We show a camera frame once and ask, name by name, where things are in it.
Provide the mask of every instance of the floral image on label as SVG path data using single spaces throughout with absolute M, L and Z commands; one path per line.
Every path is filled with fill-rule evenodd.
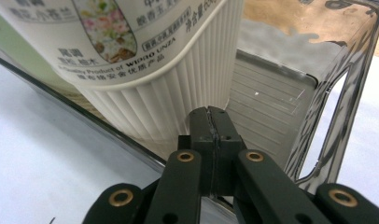
M 131 27 L 114 0 L 73 0 L 91 43 L 109 63 L 136 55 L 137 43 Z

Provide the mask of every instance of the product label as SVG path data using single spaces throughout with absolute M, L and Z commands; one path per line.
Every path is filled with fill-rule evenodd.
M 65 79 L 119 84 L 163 67 L 223 0 L 5 0 L 0 12 Z

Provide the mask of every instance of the plastic bin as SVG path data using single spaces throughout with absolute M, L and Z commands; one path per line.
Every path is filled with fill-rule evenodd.
M 379 7 L 356 1 L 247 0 L 227 107 L 249 148 L 268 152 L 300 187 L 313 192 L 333 182 L 356 115 L 379 34 Z M 143 147 L 69 98 L 0 60 L 48 97 L 129 145 L 161 169 L 161 153 Z M 300 178 L 329 92 L 345 74 L 320 155 Z

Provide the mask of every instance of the brass insert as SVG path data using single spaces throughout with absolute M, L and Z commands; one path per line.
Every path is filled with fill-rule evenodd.
M 331 189 L 329 196 L 336 202 L 346 207 L 358 206 L 358 200 L 350 193 L 341 189 Z
M 263 161 L 263 156 L 259 152 L 247 152 L 246 157 L 250 161 Z
M 192 153 L 189 152 L 181 152 L 178 154 L 177 158 L 180 161 L 193 161 L 194 156 Z
M 120 194 L 125 194 L 126 198 L 123 200 L 118 199 L 117 196 L 119 196 Z M 110 195 L 110 198 L 108 199 L 108 201 L 110 202 L 111 205 L 115 207 L 121 207 L 130 203 L 132 199 L 133 199 L 133 193 L 130 190 L 119 189 Z

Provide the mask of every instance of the screw hole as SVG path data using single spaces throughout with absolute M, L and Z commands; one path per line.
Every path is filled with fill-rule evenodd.
M 304 214 L 297 214 L 295 215 L 295 218 L 301 223 L 301 224 L 312 224 L 312 219 L 309 218 L 307 215 Z
M 133 199 L 133 193 L 128 189 L 119 189 L 110 195 L 108 201 L 115 207 L 121 207 L 130 203 Z
M 251 161 L 263 161 L 263 156 L 259 152 L 247 152 L 246 156 Z
M 177 158 L 180 161 L 192 161 L 194 157 L 193 157 L 192 153 L 182 152 L 182 153 L 178 154 Z
M 346 207 L 356 207 L 358 200 L 350 193 L 341 189 L 331 189 L 329 196 L 336 202 Z
M 176 214 L 168 213 L 163 216 L 162 221 L 164 224 L 175 224 L 178 221 L 178 217 Z

